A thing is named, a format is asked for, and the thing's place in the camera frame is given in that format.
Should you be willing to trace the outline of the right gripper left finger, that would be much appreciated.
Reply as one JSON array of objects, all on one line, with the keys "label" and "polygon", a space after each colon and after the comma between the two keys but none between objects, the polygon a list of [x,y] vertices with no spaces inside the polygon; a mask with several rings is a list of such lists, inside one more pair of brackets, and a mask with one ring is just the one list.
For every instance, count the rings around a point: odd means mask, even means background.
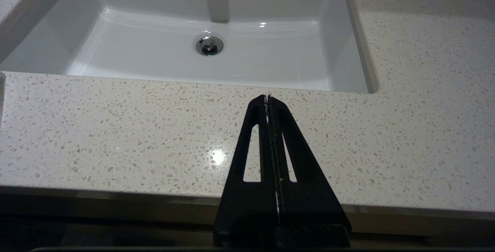
[{"label": "right gripper left finger", "polygon": [[[259,182],[244,181],[253,127],[259,134]],[[246,109],[230,170],[213,226],[216,247],[272,247],[279,224],[275,171],[267,124],[266,96],[260,95]]]}]

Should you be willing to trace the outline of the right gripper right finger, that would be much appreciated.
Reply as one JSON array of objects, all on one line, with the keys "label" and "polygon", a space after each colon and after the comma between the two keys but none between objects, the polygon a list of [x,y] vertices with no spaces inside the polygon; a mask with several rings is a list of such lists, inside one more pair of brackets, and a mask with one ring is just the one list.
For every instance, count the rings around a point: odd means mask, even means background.
[{"label": "right gripper right finger", "polygon": [[279,224],[276,247],[349,247],[352,226],[288,106],[268,96]]}]

